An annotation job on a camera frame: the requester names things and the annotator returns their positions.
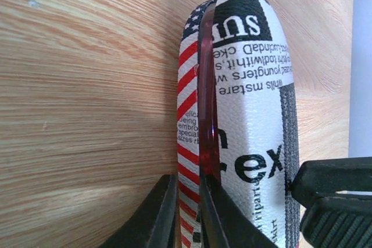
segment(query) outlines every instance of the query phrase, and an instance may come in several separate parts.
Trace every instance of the wood grain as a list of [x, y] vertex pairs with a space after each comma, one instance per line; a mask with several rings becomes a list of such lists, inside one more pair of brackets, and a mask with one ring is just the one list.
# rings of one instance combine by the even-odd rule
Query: wood grain
[[[0, 0], [1, 247], [95, 247], [175, 172], [178, 47], [203, 1]], [[346, 156], [352, 0], [269, 1], [301, 161]]]

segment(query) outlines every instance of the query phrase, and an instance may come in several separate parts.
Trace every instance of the american flag pattern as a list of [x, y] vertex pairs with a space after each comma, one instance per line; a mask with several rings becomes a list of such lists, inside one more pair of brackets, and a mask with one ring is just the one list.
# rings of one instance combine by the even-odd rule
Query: american flag pattern
[[[180, 195], [181, 243], [183, 248], [201, 247], [199, 220], [199, 143], [193, 138], [186, 142], [180, 138], [179, 124], [190, 112], [198, 113], [198, 39], [199, 25], [206, 8], [216, 0], [199, 5], [188, 18], [180, 46], [177, 97], [177, 156], [178, 188]], [[194, 117], [198, 130], [198, 118]]]

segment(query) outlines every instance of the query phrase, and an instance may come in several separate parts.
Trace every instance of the black clip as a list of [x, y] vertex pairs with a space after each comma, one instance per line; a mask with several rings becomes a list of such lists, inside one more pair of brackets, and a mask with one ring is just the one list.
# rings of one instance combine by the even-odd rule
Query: black clip
[[292, 184], [306, 207], [304, 238], [314, 247], [372, 247], [372, 158], [307, 161]]
[[[339, 193], [372, 191], [372, 157], [307, 161], [291, 191], [306, 207], [301, 231], [313, 247], [372, 247], [372, 196]], [[212, 174], [201, 175], [200, 196], [204, 248], [276, 247]], [[100, 247], [174, 247], [176, 200], [177, 177], [162, 176], [133, 216]]]

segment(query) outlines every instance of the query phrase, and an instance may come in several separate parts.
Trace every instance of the red stripe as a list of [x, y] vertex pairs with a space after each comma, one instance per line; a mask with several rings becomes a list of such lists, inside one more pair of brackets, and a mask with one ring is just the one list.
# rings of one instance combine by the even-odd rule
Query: red stripe
[[195, 165], [199, 165], [199, 156], [192, 153], [190, 150], [187, 150], [179, 143], [177, 144], [177, 152]]
[[190, 179], [193, 183], [199, 185], [199, 176], [197, 174], [194, 174], [192, 171], [187, 169], [185, 166], [181, 165], [180, 163], [178, 164], [178, 171], [185, 175], [188, 179]]
[[178, 182], [178, 188], [179, 190], [188, 196], [190, 199], [192, 199], [195, 203], [200, 202], [199, 194], [195, 193], [193, 190], [189, 189], [186, 185], [184, 185], [182, 182]]
[[177, 109], [177, 121], [196, 103], [196, 97], [196, 90], [194, 90]]
[[181, 209], [189, 216], [191, 216], [193, 219], [196, 220], [196, 212], [191, 209], [190, 206], [185, 204], [184, 201], [180, 200], [180, 207]]
[[180, 55], [180, 67], [184, 64], [195, 52], [198, 51], [198, 42], [192, 43], [183, 53]]
[[192, 225], [187, 223], [186, 220], [183, 219], [182, 217], [180, 217], [180, 223], [181, 223], [181, 226], [186, 229], [186, 231], [192, 234], [192, 232], [194, 231], [194, 228], [192, 227]]
[[186, 236], [182, 235], [181, 236], [181, 241], [183, 244], [186, 245], [187, 248], [191, 247], [191, 242], [186, 238]]
[[195, 67], [193, 67], [180, 79], [178, 82], [178, 94], [196, 77], [196, 74]]

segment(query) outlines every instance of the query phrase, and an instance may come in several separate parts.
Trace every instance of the white stripe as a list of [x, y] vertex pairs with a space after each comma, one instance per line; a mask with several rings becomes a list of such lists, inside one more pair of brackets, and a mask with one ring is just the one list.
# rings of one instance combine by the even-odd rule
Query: white stripe
[[189, 233], [184, 227], [181, 226], [181, 234], [185, 236], [190, 242], [192, 242], [192, 234]]
[[194, 193], [199, 194], [199, 185], [192, 182], [182, 173], [178, 173], [178, 180], [182, 182], [188, 189], [192, 190]]
[[180, 192], [180, 199], [187, 204], [193, 211], [198, 212], [198, 204], [192, 199], [186, 196], [184, 193]]
[[198, 64], [198, 53], [195, 52], [181, 67], [178, 68], [178, 82], [189, 72], [195, 65]]
[[190, 172], [199, 176], [199, 166], [198, 165], [195, 165], [192, 161], [189, 161], [188, 159], [186, 159], [184, 156], [180, 155], [179, 153], [177, 154], [177, 156], [178, 156], [178, 162], [182, 166], [187, 168]]
[[194, 228], [194, 232], [201, 231], [201, 225], [196, 220], [192, 219], [186, 212], [180, 209], [180, 216], [186, 221], [187, 224], [190, 224]]
[[180, 55], [194, 43], [195, 41], [198, 40], [199, 37], [199, 32], [195, 32], [191, 34], [189, 37], [186, 37], [185, 39], [182, 40], [181, 46], [180, 46]]
[[[194, 104], [190, 110], [193, 110], [196, 112], [196, 109], [198, 107], [198, 104]], [[194, 143], [194, 142], [181, 142], [181, 141], [178, 141], [178, 143], [180, 145], [182, 145], [184, 148], [186, 148], [187, 150], [190, 150], [193, 154], [199, 156], [199, 145], [197, 143]], [[193, 164], [194, 166], [196, 166], [196, 171], [194, 171], [196, 174], [199, 174], [199, 165], [196, 165], [194, 164], [193, 162], [190, 162], [190, 164]]]
[[197, 89], [198, 79], [195, 77], [188, 85], [178, 94], [177, 97], [177, 108], [179, 108], [182, 103], [187, 99], [187, 97], [192, 94], [194, 90]]
[[191, 242], [190, 248], [201, 248], [201, 247], [202, 247], [201, 243]]

